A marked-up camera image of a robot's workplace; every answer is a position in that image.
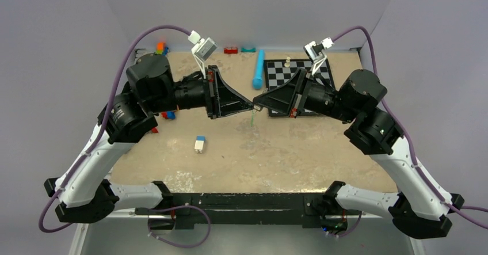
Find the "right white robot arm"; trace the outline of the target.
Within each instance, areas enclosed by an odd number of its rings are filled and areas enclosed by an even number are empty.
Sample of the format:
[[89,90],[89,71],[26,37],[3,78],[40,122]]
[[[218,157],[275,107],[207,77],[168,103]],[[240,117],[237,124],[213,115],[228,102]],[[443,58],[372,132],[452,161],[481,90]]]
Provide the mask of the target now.
[[448,214],[464,200],[444,190],[410,151],[402,127],[378,107],[386,93],[378,76],[368,70],[353,71],[335,90],[300,68],[288,82],[253,102],[293,118],[312,111],[348,124],[345,136],[351,144],[379,164],[399,188],[384,193],[335,181],[323,196],[322,215],[357,210],[388,219],[415,239],[445,237],[452,227]]

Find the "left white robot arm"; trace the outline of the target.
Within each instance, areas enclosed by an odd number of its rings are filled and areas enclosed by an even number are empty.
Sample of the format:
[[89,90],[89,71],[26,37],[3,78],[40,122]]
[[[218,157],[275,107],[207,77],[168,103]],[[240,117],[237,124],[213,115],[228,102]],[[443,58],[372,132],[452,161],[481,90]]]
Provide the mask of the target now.
[[94,223],[130,208],[167,213],[174,202],[163,182],[121,185],[108,180],[119,158],[157,127],[160,113],[204,108],[210,119],[217,119],[253,109],[250,100],[225,83],[216,66],[175,81],[165,55],[147,54],[127,68],[126,75],[122,92],[99,114],[75,163],[44,184],[48,195],[59,200],[55,212],[62,223]]

